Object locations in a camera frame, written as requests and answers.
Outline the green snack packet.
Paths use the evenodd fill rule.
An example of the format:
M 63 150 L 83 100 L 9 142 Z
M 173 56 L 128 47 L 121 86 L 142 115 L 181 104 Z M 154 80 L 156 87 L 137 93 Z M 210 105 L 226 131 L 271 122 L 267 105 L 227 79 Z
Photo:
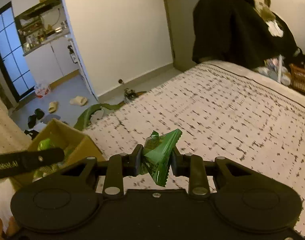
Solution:
M 156 185 L 165 187 L 170 169 L 170 158 L 182 131 L 175 129 L 169 133 L 159 135 L 153 131 L 146 138 L 140 158 L 141 175 L 150 174 Z

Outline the brown cardboard box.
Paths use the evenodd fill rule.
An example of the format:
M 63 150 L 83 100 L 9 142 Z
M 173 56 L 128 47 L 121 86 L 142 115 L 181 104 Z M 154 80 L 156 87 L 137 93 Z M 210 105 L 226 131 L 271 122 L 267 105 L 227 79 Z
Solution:
M 86 157 L 96 157 L 97 161 L 105 160 L 101 150 L 88 135 L 56 119 L 50 121 L 32 140 L 28 151 L 36 151 L 41 145 L 45 145 L 46 148 L 58 147 L 63 149 L 65 159 L 62 162 L 11 178 L 10 181 L 15 189 L 28 185 Z

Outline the green cartoon rug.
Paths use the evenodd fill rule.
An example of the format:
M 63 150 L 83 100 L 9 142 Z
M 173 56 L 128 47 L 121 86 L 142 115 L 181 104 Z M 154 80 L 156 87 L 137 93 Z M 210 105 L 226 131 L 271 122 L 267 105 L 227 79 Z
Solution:
M 109 111 L 116 111 L 120 109 L 125 103 L 120 102 L 116 105 L 110 105 L 108 103 L 97 103 L 95 105 L 92 105 L 88 107 L 77 119 L 75 125 L 73 128 L 77 129 L 78 131 L 83 131 L 86 129 L 89 125 L 92 124 L 91 120 L 93 116 L 99 112 L 101 115 L 101 118 L 104 116 L 105 110 Z

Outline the white patterned bed cover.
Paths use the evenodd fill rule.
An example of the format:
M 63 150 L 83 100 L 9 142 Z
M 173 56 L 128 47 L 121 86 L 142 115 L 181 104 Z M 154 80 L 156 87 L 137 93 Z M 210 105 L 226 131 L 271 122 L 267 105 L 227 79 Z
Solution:
M 85 132 L 110 157 L 152 131 L 180 129 L 181 153 L 224 156 L 295 189 L 305 237 L 305 97 L 230 63 L 199 64 Z

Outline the white kitchen cabinet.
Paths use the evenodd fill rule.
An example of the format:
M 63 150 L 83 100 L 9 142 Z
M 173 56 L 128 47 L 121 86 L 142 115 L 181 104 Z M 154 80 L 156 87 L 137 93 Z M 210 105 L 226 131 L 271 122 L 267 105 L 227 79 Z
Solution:
M 24 55 L 37 84 L 49 85 L 79 69 L 70 56 L 69 45 L 69 41 L 63 36 Z

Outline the glass window door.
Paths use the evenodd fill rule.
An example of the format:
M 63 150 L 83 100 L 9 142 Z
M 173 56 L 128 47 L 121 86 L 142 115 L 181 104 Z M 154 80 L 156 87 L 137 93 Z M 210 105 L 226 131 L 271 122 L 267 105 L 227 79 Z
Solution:
M 23 54 L 9 2 L 0 9 L 0 69 L 16 102 L 31 94 L 36 85 Z

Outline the orange basket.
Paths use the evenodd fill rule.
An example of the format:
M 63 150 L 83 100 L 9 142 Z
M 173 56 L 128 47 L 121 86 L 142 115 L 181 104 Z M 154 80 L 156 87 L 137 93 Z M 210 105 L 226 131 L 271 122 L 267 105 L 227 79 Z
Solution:
M 305 69 L 289 64 L 291 69 L 291 86 L 293 89 L 305 93 Z

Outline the black coat on rack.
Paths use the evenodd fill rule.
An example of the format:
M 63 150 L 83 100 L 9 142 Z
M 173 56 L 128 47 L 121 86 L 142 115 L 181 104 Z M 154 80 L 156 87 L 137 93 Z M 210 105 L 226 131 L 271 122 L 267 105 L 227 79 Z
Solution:
M 192 60 L 221 60 L 248 69 L 279 55 L 295 62 L 300 49 L 287 24 L 277 17 L 283 35 L 273 36 L 254 5 L 254 0 L 199 0 L 193 11 Z

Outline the grey door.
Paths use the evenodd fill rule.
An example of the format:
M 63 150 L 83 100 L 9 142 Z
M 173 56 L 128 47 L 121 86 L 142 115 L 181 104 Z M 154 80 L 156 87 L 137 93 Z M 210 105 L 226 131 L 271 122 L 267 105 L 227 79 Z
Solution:
M 164 0 L 169 36 L 171 39 L 173 65 L 184 72 L 193 66 L 193 10 L 199 0 Z

